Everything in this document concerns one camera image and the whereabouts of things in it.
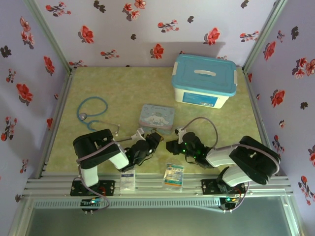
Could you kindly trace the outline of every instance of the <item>stethoscope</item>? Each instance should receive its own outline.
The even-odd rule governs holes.
[[[84,103],[86,103],[87,101],[91,100],[91,99],[98,99],[98,100],[101,100],[101,101],[105,104],[105,106],[106,106],[105,110],[102,111],[102,112],[100,112],[100,113],[93,114],[93,115],[87,115],[86,113],[80,113],[80,109],[81,109],[82,105],[83,105]],[[114,125],[114,126],[117,127],[117,131],[115,132],[115,135],[118,136],[120,124],[116,125],[116,124],[112,124],[112,123],[107,123],[107,122],[104,122],[104,121],[100,121],[100,120],[97,120],[97,119],[91,120],[90,122],[85,122],[85,121],[84,121],[84,120],[85,120],[86,118],[88,118],[88,117],[97,117],[97,116],[100,116],[100,115],[104,114],[104,113],[107,111],[107,109],[108,109],[108,104],[107,104],[107,102],[106,102],[103,98],[101,98],[101,97],[96,97],[96,96],[95,96],[95,97],[88,97],[88,98],[84,99],[84,100],[80,103],[80,105],[78,106],[78,109],[77,109],[77,118],[78,118],[78,120],[79,120],[80,122],[82,122],[83,124],[85,124],[85,125],[87,126],[87,128],[88,128],[90,131],[96,131],[96,129],[91,128],[91,125],[92,125],[93,123],[95,123],[95,122],[100,122],[100,123],[104,123],[104,124]]]

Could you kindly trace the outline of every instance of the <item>blue lid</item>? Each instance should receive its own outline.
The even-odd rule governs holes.
[[[180,54],[174,64],[172,84],[177,89],[234,96],[236,64],[229,60]]]

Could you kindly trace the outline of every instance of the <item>blue stethoscope tubing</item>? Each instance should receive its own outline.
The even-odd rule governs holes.
[[[87,114],[86,114],[86,118],[88,118],[88,117],[97,117],[97,116],[100,116],[100,115],[104,114],[104,113],[107,111],[107,109],[108,109],[108,104],[107,104],[107,102],[106,102],[103,98],[101,98],[101,97],[96,97],[96,96],[94,96],[94,97],[88,97],[88,98],[84,99],[84,100],[80,103],[80,105],[78,106],[78,109],[77,109],[77,118],[78,118],[79,121],[81,121],[83,124],[85,124],[85,125],[87,126],[87,128],[88,128],[90,131],[96,131],[95,129],[91,128],[91,124],[94,123],[94,122],[100,122],[99,120],[94,119],[94,120],[91,120],[90,122],[85,122],[84,120],[81,120],[81,119],[80,119],[80,116],[79,116],[79,115],[80,115],[79,112],[80,112],[80,109],[81,109],[82,105],[83,105],[84,103],[86,103],[87,101],[91,100],[91,99],[98,99],[98,100],[101,100],[101,101],[106,105],[106,108],[105,108],[104,111],[102,111],[102,112],[100,112],[100,113],[97,113],[97,114],[93,114],[93,115],[87,115]]]

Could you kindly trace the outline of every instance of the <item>box label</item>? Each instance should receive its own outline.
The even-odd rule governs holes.
[[[184,92],[183,102],[196,104],[196,105],[202,105],[202,106],[208,106],[208,107],[214,107],[217,102],[217,99],[218,99],[217,97]]]

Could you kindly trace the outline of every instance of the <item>floral wallpaper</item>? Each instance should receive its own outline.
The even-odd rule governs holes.
[[[314,11],[313,0],[288,1],[248,74],[310,235],[315,232]]]
[[[34,1],[70,67],[173,66],[182,52],[243,66],[275,2]]]
[[[58,14],[62,6],[54,9]],[[8,235],[54,125],[66,71],[23,1],[1,2],[0,30],[0,208],[5,212],[0,235]]]

